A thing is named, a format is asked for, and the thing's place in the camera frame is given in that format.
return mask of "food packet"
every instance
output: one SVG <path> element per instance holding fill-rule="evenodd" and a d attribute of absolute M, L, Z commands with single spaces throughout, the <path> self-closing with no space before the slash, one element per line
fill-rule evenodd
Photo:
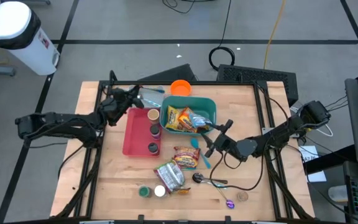
<path fill-rule="evenodd" d="M 174 189 L 174 193 L 179 195 L 185 195 L 189 193 L 190 189 L 191 187 L 185 189 Z"/>
<path fill-rule="evenodd" d="M 175 146 L 176 150 L 173 160 L 179 165 L 181 169 L 195 169 L 198 165 L 198 158 L 200 158 L 200 149 L 192 147 Z"/>
<path fill-rule="evenodd" d="M 187 129 L 189 132 L 191 133 L 197 133 L 197 128 L 194 127 L 190 121 L 190 115 L 194 114 L 194 112 L 189 108 L 186 107 L 185 109 L 183 109 L 183 111 L 180 113 L 179 115 L 179 123 L 185 128 Z"/>
<path fill-rule="evenodd" d="M 180 113 L 181 110 L 175 109 L 172 106 L 168 106 L 168 110 L 167 110 L 168 121 L 167 124 L 165 125 L 165 128 L 169 128 L 174 131 L 181 131 L 181 132 L 187 131 L 178 120 Z"/>
<path fill-rule="evenodd" d="M 180 189 L 185 183 L 185 176 L 173 159 L 166 164 L 160 165 L 153 171 L 163 182 L 169 193 L 172 193 L 175 189 Z"/>
<path fill-rule="evenodd" d="M 209 124 L 212 124 L 212 122 L 208 118 L 205 118 L 196 113 L 189 114 L 189 118 L 193 127 L 197 129 L 202 128 L 202 129 L 209 130 Z"/>

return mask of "wooden tabletop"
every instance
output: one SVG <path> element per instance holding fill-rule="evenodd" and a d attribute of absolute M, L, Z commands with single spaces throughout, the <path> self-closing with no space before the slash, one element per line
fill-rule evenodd
<path fill-rule="evenodd" d="M 269 82 L 268 90 L 270 97 L 277 100 L 285 108 L 287 114 L 290 114 L 283 83 Z M 97 92 L 98 82 L 83 82 L 75 113 L 88 114 L 92 112 Z M 232 119 L 234 124 L 226 134 L 234 140 L 260 135 L 252 86 L 195 85 L 192 86 L 191 95 L 204 96 L 215 101 L 217 124 L 224 124 L 228 119 Z M 261 102 L 265 108 L 264 100 L 261 99 Z M 272 110 L 275 124 L 283 123 L 285 116 L 273 102 Z M 264 113 L 265 122 L 267 123 L 267 115 L 265 111 Z M 154 188 L 156 185 L 161 184 L 153 169 L 172 158 L 174 146 L 191 146 L 190 137 L 170 134 L 164 131 L 162 133 L 161 152 L 158 158 L 127 157 L 122 154 L 126 123 L 127 117 L 124 115 L 117 123 L 117 126 L 108 126 L 106 128 L 92 219 L 136 220 L 138 215 L 145 215 L 146 220 L 224 220 L 226 215 L 230 215 L 232 220 L 268 221 L 275 219 L 265 161 L 262 180 L 254 190 L 248 192 L 248 201 L 239 202 L 237 200 L 236 194 L 239 192 L 237 189 L 222 190 L 228 199 L 234 201 L 236 207 L 233 210 L 226 207 L 225 200 L 213 186 L 194 183 L 191 179 L 193 171 L 184 171 L 186 177 L 185 186 L 191 187 L 188 195 L 171 195 L 165 198 L 157 198 L 154 195 L 151 198 L 140 197 L 138 189 L 141 185 Z M 217 130 L 214 130 L 209 134 L 209 137 L 215 139 L 218 133 Z M 199 144 L 202 152 L 205 153 L 206 144 L 201 138 L 199 138 Z M 298 147 L 295 140 L 291 140 L 289 144 Z M 80 145 L 81 143 L 76 139 L 69 140 L 65 157 Z M 78 188 L 84 156 L 85 150 L 82 150 L 63 167 L 51 215 L 56 215 L 60 212 Z M 219 159 L 220 154 L 215 152 L 209 158 L 209 162 L 214 166 Z M 288 189 L 305 211 L 314 216 L 299 152 L 286 147 L 282 151 L 282 159 Z M 228 155 L 227 163 L 236 166 L 238 161 Z M 214 178 L 226 179 L 231 185 L 249 188 L 259 178 L 260 168 L 261 157 L 253 158 L 249 156 L 248 161 L 242 163 L 235 170 L 229 169 L 223 163 L 220 164 L 214 171 Z M 205 176 L 209 176 L 210 173 L 201 158 L 197 172 Z M 282 194 L 279 188 L 277 189 L 281 214 L 285 217 Z M 83 199 L 82 215 L 85 214 L 87 200 L 88 191 Z"/>

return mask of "plastic bin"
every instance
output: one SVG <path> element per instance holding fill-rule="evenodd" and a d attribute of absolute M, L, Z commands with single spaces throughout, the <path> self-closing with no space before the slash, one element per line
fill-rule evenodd
<path fill-rule="evenodd" d="M 41 21 L 22 2 L 0 4 L 0 48 L 7 49 L 38 75 L 56 72 L 60 54 L 41 29 Z"/>
<path fill-rule="evenodd" d="M 199 133 L 186 133 L 181 131 L 173 131 L 165 128 L 167 124 L 167 110 L 168 106 L 172 106 L 176 109 L 189 107 L 196 114 L 199 114 L 205 118 L 208 118 L 213 124 L 216 124 L 216 104 L 213 100 L 204 97 L 194 96 L 168 96 L 162 101 L 160 110 L 160 124 L 161 126 L 170 133 L 174 134 L 186 134 L 191 136 L 200 136 Z"/>

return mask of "paper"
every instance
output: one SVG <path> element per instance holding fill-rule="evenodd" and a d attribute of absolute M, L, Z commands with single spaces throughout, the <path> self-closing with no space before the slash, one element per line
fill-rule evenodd
<path fill-rule="evenodd" d="M 315 146 L 299 146 L 299 150 L 302 153 L 303 159 L 305 162 L 308 162 L 310 160 L 316 159 L 319 156 L 317 156 L 317 150 Z M 324 171 L 320 171 L 314 174 L 309 174 L 309 181 L 310 182 L 326 182 L 326 176 L 324 174 Z"/>

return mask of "gray floor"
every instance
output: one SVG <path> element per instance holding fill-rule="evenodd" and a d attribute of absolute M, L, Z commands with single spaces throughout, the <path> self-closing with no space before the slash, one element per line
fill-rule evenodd
<path fill-rule="evenodd" d="M 358 24 L 358 1 L 347 2 Z M 73 0 L 52 0 L 51 6 L 31 2 L 28 5 L 41 18 L 47 35 L 58 40 L 72 3 Z M 189 6 L 187 2 L 178 3 L 182 10 Z M 181 15 L 166 8 L 160 0 L 80 0 L 67 39 L 220 39 L 227 4 L 227 0 L 196 3 L 189 14 Z M 279 8 L 280 1 L 233 0 L 226 39 L 269 39 Z M 275 39 L 357 40 L 339 0 L 287 0 Z M 137 80 L 189 63 L 200 80 L 215 80 L 216 72 L 208 63 L 208 53 L 215 46 L 66 44 L 43 112 L 74 112 L 81 82 L 105 80 L 110 69 L 119 80 Z M 225 46 L 235 51 L 236 65 L 263 67 L 264 44 Z M 14 119 L 34 112 L 45 81 L 45 77 L 0 51 L 0 59 L 5 55 L 17 68 L 17 75 L 0 76 L 0 205 L 22 147 Z M 217 52 L 213 60 L 230 62 L 222 52 Z M 272 45 L 267 69 L 295 72 L 300 102 L 320 100 L 328 104 L 345 95 L 346 78 L 358 77 L 358 45 Z M 352 131 L 347 108 L 332 114 L 329 125 L 334 137 L 318 132 L 310 133 L 309 137 L 336 150 L 352 144 Z M 33 145 L 52 141 L 63 140 L 40 139 Z M 48 217 L 63 151 L 64 146 L 30 150 L 6 222 Z M 323 192 L 344 182 L 340 167 L 328 170 L 326 175 L 327 183 L 315 184 Z M 317 217 L 344 221 L 343 214 L 316 192 L 311 190 L 311 195 Z"/>

